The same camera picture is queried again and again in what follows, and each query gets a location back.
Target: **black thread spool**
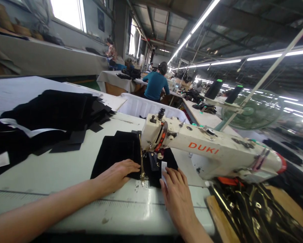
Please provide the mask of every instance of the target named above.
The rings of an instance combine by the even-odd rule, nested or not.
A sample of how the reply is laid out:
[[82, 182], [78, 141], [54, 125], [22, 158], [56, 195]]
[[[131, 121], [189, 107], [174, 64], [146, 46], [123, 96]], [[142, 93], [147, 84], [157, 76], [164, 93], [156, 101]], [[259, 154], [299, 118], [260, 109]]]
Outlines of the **black thread spool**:
[[218, 79], [217, 81], [214, 81], [208, 91], [205, 94], [205, 97], [211, 100], [214, 100], [216, 96], [218, 95], [220, 89], [222, 87], [222, 80]]

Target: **ceiling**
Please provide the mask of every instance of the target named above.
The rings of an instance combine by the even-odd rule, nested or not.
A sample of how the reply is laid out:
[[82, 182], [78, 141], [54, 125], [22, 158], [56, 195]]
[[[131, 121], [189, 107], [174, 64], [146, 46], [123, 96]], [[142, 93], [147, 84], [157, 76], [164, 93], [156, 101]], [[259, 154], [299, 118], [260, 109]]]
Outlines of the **ceiling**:
[[[210, 3], [207, 0], [131, 2], [150, 43], [171, 53]], [[302, 27], [301, 0], [221, 0], [192, 35], [188, 47], [177, 56], [188, 61], [195, 56], [193, 63], [200, 63], [279, 50], [286, 48]], [[297, 45], [303, 45], [303, 38]], [[243, 59], [240, 63], [211, 66], [209, 70], [197, 68], [197, 72], [204, 78], [220, 78], [253, 88], [274, 61], [247, 61], [241, 67]], [[303, 55], [285, 58], [263, 86], [276, 93], [303, 96]]]

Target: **white label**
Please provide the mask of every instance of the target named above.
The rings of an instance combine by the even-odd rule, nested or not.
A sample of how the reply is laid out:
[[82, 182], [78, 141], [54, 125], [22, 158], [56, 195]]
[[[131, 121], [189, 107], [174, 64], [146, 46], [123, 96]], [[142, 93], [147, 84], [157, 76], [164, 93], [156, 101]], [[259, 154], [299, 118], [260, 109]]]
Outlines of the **white label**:
[[166, 180], [165, 180], [165, 177], [164, 177], [164, 175], [162, 174], [163, 172], [165, 172], [165, 173], [167, 173], [167, 171], [165, 170], [165, 168], [167, 167], [167, 162], [161, 162], [161, 178], [162, 178], [162, 180], [165, 182], [165, 184], [166, 184], [166, 187], [167, 187], [167, 182], [166, 182]]

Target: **window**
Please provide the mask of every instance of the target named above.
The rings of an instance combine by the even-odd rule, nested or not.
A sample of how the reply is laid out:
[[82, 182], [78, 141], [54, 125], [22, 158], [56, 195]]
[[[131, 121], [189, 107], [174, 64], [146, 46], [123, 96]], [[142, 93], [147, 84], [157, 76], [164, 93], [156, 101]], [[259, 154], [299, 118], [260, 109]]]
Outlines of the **window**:
[[131, 22], [129, 55], [133, 55], [133, 56], [135, 56], [135, 32], [136, 32], [136, 26], [134, 25], [134, 21], [132, 20], [132, 22]]
[[53, 15], [86, 33], [83, 0], [50, 0]]

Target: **person's left hand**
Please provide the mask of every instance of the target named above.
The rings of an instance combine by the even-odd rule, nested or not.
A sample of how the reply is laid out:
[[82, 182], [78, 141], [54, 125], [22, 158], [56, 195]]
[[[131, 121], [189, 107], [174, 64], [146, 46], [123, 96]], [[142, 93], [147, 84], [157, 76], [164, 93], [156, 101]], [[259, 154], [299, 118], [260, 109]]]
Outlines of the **person's left hand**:
[[126, 184], [130, 178], [126, 177], [132, 172], [139, 172], [140, 165], [130, 159], [117, 162], [108, 170], [93, 179], [97, 187], [99, 198], [105, 197]]

